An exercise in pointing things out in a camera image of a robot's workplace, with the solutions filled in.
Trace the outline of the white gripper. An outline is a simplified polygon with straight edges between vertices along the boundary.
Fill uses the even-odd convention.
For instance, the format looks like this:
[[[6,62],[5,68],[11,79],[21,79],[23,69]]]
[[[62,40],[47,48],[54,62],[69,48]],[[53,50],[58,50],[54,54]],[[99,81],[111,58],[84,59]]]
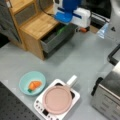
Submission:
[[[55,9],[55,13],[56,12],[61,12],[63,13],[64,10],[62,7],[57,7]],[[83,27],[86,28],[90,25],[90,11],[83,9],[83,8],[77,8],[74,12],[73,12],[73,17],[72,20],[69,23],[72,23],[74,25],[77,25],[79,27]]]

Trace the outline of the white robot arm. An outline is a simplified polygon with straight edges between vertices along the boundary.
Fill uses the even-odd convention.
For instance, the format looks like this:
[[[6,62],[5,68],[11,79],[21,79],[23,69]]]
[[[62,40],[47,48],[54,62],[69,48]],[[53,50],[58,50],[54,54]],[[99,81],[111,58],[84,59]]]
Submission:
[[[90,25],[91,12],[80,8],[82,0],[53,0],[54,18],[64,24],[73,23],[86,28]]]

